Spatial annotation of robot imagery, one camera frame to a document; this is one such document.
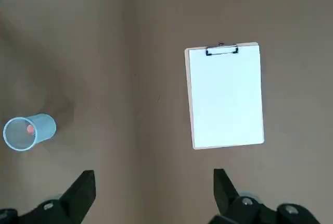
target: clear plastic cup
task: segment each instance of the clear plastic cup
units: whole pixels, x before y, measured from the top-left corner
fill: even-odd
[[[56,129],[56,122],[47,114],[15,117],[6,123],[3,136],[13,150],[26,151],[37,143],[50,139]]]

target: floor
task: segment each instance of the floor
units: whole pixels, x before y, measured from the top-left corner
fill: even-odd
[[[0,116],[45,111],[57,136],[0,142],[0,208],[31,209],[95,169],[85,223],[207,223],[212,170],[267,206],[329,223],[330,0],[1,0]],[[184,49],[257,41],[265,143],[191,147]]]

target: wooden clipboard edge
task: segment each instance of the wooden clipboard edge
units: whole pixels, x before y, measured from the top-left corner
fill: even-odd
[[[258,46],[259,44],[257,42],[250,42],[250,43],[237,43],[236,45],[238,47],[246,47],[246,46]],[[193,47],[193,48],[186,48],[184,50],[185,68],[186,68],[186,80],[187,80],[188,107],[189,107],[190,124],[191,124],[191,138],[192,138],[192,147],[195,150],[206,150],[208,148],[229,147],[229,146],[195,147],[195,142],[194,142],[194,123],[193,123],[193,103],[192,103],[192,86],[191,86],[191,72],[190,72],[189,51],[195,51],[195,50],[199,50],[199,49],[207,49],[207,47],[212,47],[212,46]]]

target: cup rim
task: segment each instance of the cup rim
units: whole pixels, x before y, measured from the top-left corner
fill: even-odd
[[[25,120],[25,121],[27,121],[28,123],[30,123],[30,124],[33,126],[33,129],[34,129],[34,131],[35,131],[35,139],[33,140],[33,143],[32,143],[29,147],[27,147],[27,148],[15,148],[15,147],[13,147],[13,146],[8,142],[8,140],[7,140],[7,136],[6,136],[6,130],[7,130],[7,127],[8,127],[8,125],[9,125],[11,122],[13,122],[13,121],[15,121],[15,120]],[[35,125],[30,119],[28,119],[27,117],[14,117],[14,118],[10,119],[10,120],[6,123],[6,125],[4,126],[4,130],[3,130],[3,137],[4,137],[4,140],[5,140],[6,144],[7,144],[10,148],[12,148],[13,150],[16,150],[16,151],[27,151],[27,150],[31,149],[31,148],[36,144],[37,136],[38,136],[38,132],[37,132],[36,125]]]

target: white object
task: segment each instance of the white object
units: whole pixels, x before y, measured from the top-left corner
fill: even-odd
[[[6,123],[3,137],[13,150],[26,151],[50,139],[56,133],[56,128],[54,119],[46,114],[15,117]]]
[[[194,149],[264,142],[258,43],[187,48]]]

